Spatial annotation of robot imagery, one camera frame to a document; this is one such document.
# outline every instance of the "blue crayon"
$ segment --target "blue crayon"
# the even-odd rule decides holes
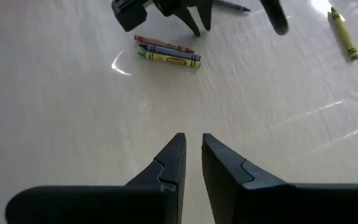
[[[160,54],[174,56],[174,57],[180,57],[180,58],[187,58],[187,59],[195,60],[195,61],[201,60],[201,56],[199,56],[199,55],[181,52],[181,51],[169,49],[166,47],[159,47],[159,46],[152,45],[152,44],[139,44],[139,46],[145,50],[155,52],[155,53],[160,53]]]

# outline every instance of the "crayon label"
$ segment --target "crayon label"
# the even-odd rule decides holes
[[[167,62],[178,64],[178,65],[186,65],[186,60],[180,58],[167,58]]]

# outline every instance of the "yellow crayon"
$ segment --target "yellow crayon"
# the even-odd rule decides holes
[[[356,50],[356,47],[354,46],[353,41],[346,29],[345,23],[343,23],[341,19],[341,15],[339,15],[339,12],[333,7],[331,7],[331,15],[333,17],[336,29],[338,30],[338,34],[345,44],[347,54],[352,60],[357,60],[358,51]]]
[[[178,58],[178,57],[171,57],[168,55],[160,55],[155,53],[148,53],[148,52],[138,52],[140,56],[143,58],[149,59],[149,60],[156,60],[160,62],[168,62],[173,63],[176,65],[185,65],[193,68],[199,68],[200,62],[194,61],[194,60],[188,60],[185,58]]]

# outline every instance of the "orange crayon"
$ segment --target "orange crayon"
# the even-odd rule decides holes
[[[152,44],[152,45],[166,47],[166,48],[173,49],[173,50],[179,50],[182,52],[194,53],[193,50],[191,50],[187,47],[182,47],[182,46],[175,45],[175,44],[169,44],[169,43],[165,43],[165,42],[162,42],[162,41],[159,41],[156,39],[146,38],[146,37],[142,37],[142,36],[138,36],[138,35],[135,35],[135,40],[137,40],[139,42],[143,42],[145,44]]]

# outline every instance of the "crayon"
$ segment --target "crayon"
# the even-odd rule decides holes
[[[240,6],[238,4],[234,4],[231,2],[227,2],[227,1],[223,1],[223,0],[213,0],[213,3],[218,5],[218,6],[223,6],[229,9],[234,9],[237,11],[242,11],[242,12],[250,12],[251,10],[245,6]]]
[[[159,47],[159,46],[151,45],[151,44],[139,44],[139,46],[142,47],[145,50],[155,52],[155,53],[159,53],[159,54],[164,54],[164,55],[169,55],[169,56],[174,56],[174,57],[187,58],[187,59],[195,60],[195,61],[198,61],[198,62],[201,60],[201,56],[199,56],[199,55],[192,54],[192,53],[187,53],[187,52],[181,52],[181,51],[173,50],[173,49],[168,49],[166,47]]]
[[[353,41],[346,29],[345,23],[343,23],[341,16],[339,15],[339,12],[335,8],[331,7],[331,15],[333,17],[336,29],[338,30],[338,34],[346,47],[347,54],[352,60],[357,60],[358,51],[353,44]]]
[[[160,62],[167,62],[167,63],[173,63],[176,65],[185,65],[193,68],[199,68],[200,62],[196,62],[194,60],[188,60],[184,58],[178,58],[178,57],[171,57],[166,55],[160,55],[155,53],[149,53],[149,52],[138,52],[140,56],[143,58],[149,59],[149,60],[156,60]]]
[[[169,43],[165,43],[165,42],[162,42],[162,41],[159,41],[156,39],[146,38],[146,37],[142,37],[142,36],[138,36],[138,35],[135,35],[135,40],[137,40],[139,42],[143,42],[145,44],[152,44],[152,45],[166,47],[166,48],[173,49],[173,50],[179,50],[182,52],[194,53],[193,50],[191,50],[187,47],[182,47],[182,46],[175,45],[175,44],[169,44]]]

